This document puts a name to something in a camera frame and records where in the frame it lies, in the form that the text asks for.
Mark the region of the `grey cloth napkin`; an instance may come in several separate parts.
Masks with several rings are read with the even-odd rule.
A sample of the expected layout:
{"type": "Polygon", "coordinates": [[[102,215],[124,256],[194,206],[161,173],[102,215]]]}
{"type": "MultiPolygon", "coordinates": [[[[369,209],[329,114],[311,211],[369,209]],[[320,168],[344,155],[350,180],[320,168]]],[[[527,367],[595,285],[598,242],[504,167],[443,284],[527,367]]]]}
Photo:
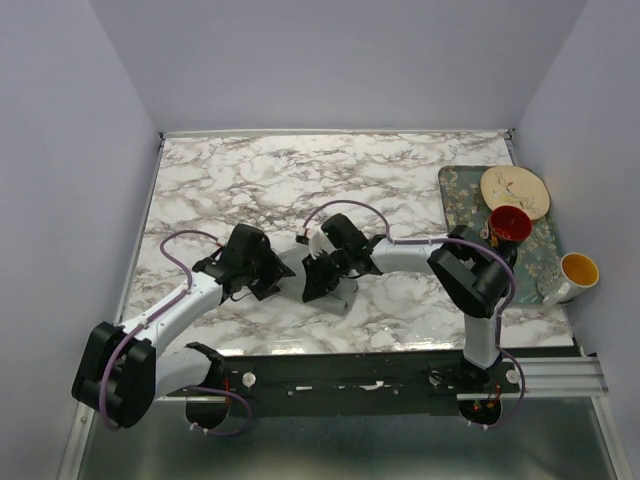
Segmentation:
{"type": "Polygon", "coordinates": [[[302,264],[303,258],[308,254],[308,249],[297,245],[278,254],[280,260],[294,273],[294,277],[283,277],[277,283],[279,296],[292,300],[333,315],[345,316],[351,310],[358,291],[356,280],[342,279],[335,290],[309,302],[303,301],[303,292],[306,286],[307,275],[302,264]]]}

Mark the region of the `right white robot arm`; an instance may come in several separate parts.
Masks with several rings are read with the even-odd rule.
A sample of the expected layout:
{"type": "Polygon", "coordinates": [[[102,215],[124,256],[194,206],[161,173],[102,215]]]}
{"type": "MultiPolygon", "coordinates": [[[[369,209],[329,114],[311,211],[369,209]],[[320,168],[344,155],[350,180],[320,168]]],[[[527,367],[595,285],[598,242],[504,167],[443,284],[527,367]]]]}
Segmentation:
{"type": "Polygon", "coordinates": [[[308,248],[302,260],[305,302],[333,292],[352,272],[435,276],[464,314],[462,384],[480,392],[494,383],[502,312],[515,293],[516,280],[510,261],[472,229],[459,225],[441,238],[393,240],[387,232],[368,238],[348,217],[336,214],[314,233],[300,229],[296,242],[308,248]]]}

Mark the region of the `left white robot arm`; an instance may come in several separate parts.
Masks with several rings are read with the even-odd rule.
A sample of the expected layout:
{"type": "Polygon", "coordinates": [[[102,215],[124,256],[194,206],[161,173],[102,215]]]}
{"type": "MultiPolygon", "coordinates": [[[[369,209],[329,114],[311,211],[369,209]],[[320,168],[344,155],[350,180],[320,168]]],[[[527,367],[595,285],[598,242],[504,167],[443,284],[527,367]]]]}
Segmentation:
{"type": "Polygon", "coordinates": [[[185,281],[147,311],[120,325],[102,322],[90,333],[71,395],[96,411],[110,430],[138,423],[154,400],[183,387],[214,393],[222,380],[215,352],[188,346],[169,357],[166,348],[205,313],[243,288],[258,300],[278,293],[294,271],[271,248],[268,236],[238,224],[213,254],[188,267],[185,281]]]}

